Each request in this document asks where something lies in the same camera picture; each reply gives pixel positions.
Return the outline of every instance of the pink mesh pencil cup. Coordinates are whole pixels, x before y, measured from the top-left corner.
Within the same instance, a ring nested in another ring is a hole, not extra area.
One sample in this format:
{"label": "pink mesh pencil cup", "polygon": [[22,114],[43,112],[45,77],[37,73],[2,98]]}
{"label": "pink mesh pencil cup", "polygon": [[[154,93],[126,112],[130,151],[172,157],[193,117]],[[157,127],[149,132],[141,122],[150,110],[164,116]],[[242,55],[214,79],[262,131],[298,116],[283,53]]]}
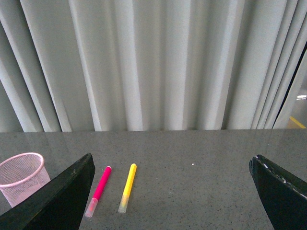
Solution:
{"label": "pink mesh pencil cup", "polygon": [[26,200],[49,181],[44,158],[38,153],[22,153],[0,164],[0,190],[11,207]]}

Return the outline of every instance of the pink marker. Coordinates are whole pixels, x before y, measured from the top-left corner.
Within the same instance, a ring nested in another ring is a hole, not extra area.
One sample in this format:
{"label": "pink marker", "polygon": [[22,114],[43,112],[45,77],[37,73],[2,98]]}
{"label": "pink marker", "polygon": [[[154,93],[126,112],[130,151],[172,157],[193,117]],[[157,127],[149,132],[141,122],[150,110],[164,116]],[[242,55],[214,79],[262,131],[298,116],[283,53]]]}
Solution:
{"label": "pink marker", "polygon": [[92,198],[89,206],[87,207],[87,210],[85,212],[85,216],[86,217],[90,218],[90,217],[93,216],[95,208],[96,208],[96,206],[98,204],[98,201],[99,201],[99,199],[100,199],[100,197],[102,195],[102,192],[104,191],[104,188],[105,188],[105,185],[107,183],[107,180],[108,180],[108,178],[109,178],[109,176],[111,174],[111,171],[112,171],[111,167],[107,166],[106,169],[105,169],[105,172],[102,175],[101,180],[100,180],[100,182],[99,182],[99,184],[98,184],[98,186],[96,188],[96,191],[95,191],[95,193],[93,195],[93,198]]}

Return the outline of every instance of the gray granite table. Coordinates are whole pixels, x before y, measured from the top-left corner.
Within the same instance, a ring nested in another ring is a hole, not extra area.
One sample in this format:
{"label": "gray granite table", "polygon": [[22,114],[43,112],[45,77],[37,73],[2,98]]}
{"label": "gray granite table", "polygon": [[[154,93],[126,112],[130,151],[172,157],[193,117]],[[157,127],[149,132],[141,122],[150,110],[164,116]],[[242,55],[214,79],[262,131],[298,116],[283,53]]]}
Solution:
{"label": "gray granite table", "polygon": [[[262,154],[307,181],[307,130],[74,132],[0,134],[0,161],[39,152],[54,178],[84,154],[96,174],[112,174],[94,216],[81,230],[273,229],[248,162]],[[132,163],[138,165],[126,214],[118,205]],[[0,194],[0,214],[10,208]]]}

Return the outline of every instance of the yellow floor line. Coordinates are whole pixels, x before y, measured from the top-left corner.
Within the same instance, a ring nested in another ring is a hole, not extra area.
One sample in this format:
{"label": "yellow floor line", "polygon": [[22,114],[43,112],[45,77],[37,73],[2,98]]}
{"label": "yellow floor line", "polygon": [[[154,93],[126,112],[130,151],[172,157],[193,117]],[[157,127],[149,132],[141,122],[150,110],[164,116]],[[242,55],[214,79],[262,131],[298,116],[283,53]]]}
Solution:
{"label": "yellow floor line", "polygon": [[296,120],[294,117],[290,116],[290,120],[296,123],[300,128],[306,128],[302,123]]}

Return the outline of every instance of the white curtain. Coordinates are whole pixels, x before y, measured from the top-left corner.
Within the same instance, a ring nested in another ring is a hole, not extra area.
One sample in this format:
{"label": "white curtain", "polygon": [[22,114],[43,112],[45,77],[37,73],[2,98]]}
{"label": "white curtain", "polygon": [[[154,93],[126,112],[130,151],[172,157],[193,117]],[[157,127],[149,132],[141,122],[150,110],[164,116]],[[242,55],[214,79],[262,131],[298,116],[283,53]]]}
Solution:
{"label": "white curtain", "polygon": [[0,131],[284,127],[306,12],[307,0],[1,0]]}

